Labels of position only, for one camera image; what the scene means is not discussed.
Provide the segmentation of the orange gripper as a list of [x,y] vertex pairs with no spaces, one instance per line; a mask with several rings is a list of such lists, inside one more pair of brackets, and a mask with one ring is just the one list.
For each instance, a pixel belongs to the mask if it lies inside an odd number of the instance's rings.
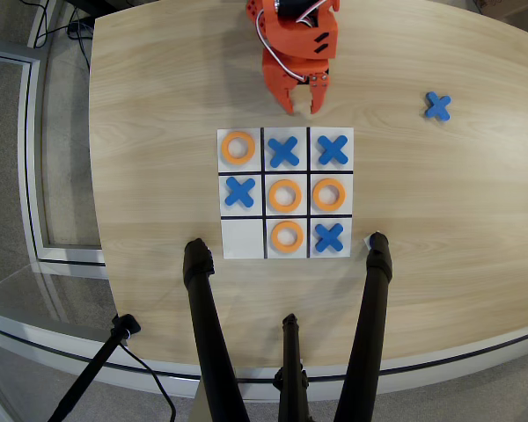
[[336,56],[335,17],[261,18],[264,80],[286,113],[293,113],[293,77],[309,77],[311,114],[323,106],[329,86],[329,61]]

